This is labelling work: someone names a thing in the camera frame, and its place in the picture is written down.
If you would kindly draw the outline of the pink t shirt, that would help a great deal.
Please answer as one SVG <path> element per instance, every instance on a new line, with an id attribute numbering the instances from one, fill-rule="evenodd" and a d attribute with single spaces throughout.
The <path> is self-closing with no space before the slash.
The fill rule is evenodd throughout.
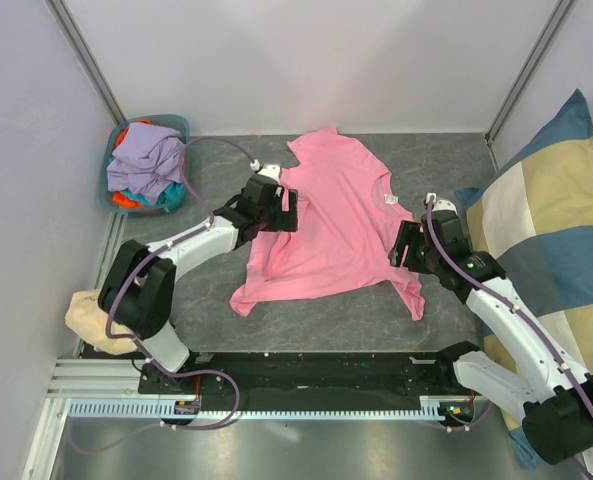
<path id="1" fill-rule="evenodd" d="M 389 281 L 415 321 L 424 315 L 418 274 L 391 266 L 399 226 L 390 170 L 359 140 L 324 127 L 288 142 L 297 166 L 281 182 L 298 192 L 294 232 L 261 232 L 245 283 L 230 299 L 248 315 L 262 302 L 315 299 Z"/>

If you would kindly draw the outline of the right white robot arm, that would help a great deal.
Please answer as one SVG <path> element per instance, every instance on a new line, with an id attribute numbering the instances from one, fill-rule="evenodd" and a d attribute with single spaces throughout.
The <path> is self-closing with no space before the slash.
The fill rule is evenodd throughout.
<path id="1" fill-rule="evenodd" d="M 500 264 L 474 252 L 455 207 L 431 201 L 418 222 L 401 223 L 394 267 L 433 274 L 492 331 L 512 372 L 461 342 L 441 351 L 434 381 L 443 392 L 473 390 L 520 422 L 526 440 L 556 465 L 593 448 L 593 374 L 537 321 Z"/>

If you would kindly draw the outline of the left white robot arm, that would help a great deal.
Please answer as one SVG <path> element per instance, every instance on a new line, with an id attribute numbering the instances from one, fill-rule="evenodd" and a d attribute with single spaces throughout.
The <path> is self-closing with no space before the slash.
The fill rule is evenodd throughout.
<path id="1" fill-rule="evenodd" d="M 112 325 L 126 327 L 125 337 L 161 367 L 161 382 L 174 393 L 187 392 L 196 371 L 187 363 L 191 351 L 171 323 L 177 280 L 261 232 L 295 232 L 297 202 L 297 190 L 256 173 L 202 223 L 148 245 L 135 240 L 123 243 L 98 297 L 99 308 L 108 314 L 106 335 L 122 339 L 124 335 L 115 334 Z"/>

